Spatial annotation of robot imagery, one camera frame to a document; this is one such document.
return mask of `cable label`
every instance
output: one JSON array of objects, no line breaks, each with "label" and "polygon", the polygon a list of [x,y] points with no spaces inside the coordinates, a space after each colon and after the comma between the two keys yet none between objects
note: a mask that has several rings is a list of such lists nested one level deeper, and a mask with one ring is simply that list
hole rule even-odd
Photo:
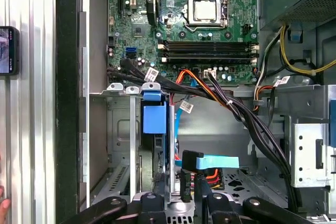
[{"label": "cable label", "polygon": [[158,74],[159,71],[154,68],[149,68],[144,80],[146,82],[154,82]]},{"label": "cable label", "polygon": [[181,103],[180,109],[190,114],[193,107],[194,107],[193,104],[188,103],[187,101],[183,100]]},{"label": "cable label", "polygon": [[277,82],[273,85],[273,87],[277,87],[277,86],[279,86],[280,82],[281,82],[281,79],[280,79],[280,80],[277,80]]},{"label": "cable label", "polygon": [[285,76],[281,79],[280,84],[286,84],[289,81],[290,76]]}]

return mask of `smartphone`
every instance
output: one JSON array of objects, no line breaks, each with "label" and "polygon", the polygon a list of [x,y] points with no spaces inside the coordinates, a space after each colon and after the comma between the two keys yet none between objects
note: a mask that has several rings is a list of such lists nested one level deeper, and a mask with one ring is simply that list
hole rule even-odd
[{"label": "smartphone", "polygon": [[19,73],[20,33],[12,26],[0,26],[0,76]]}]

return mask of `cpu socket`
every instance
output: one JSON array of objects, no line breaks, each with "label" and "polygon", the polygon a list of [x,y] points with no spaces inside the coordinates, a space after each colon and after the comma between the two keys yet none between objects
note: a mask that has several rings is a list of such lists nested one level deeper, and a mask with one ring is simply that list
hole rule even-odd
[{"label": "cpu socket", "polygon": [[223,0],[188,0],[182,12],[189,26],[225,27],[223,3]]}]

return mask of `motherboard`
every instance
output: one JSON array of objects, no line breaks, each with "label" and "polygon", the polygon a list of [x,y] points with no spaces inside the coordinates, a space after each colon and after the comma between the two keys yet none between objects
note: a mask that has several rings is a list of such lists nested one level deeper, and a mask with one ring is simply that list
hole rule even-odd
[{"label": "motherboard", "polygon": [[109,0],[107,53],[115,70],[129,58],[173,81],[190,69],[224,85],[253,84],[257,0]]}]

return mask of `finger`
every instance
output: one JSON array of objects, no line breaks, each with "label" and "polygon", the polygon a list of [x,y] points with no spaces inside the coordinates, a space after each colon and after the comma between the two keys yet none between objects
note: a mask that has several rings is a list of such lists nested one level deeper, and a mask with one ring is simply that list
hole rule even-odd
[{"label": "finger", "polygon": [[11,200],[10,199],[4,199],[4,201],[0,204],[0,224],[5,223],[6,215],[8,213],[9,207],[10,207]]}]

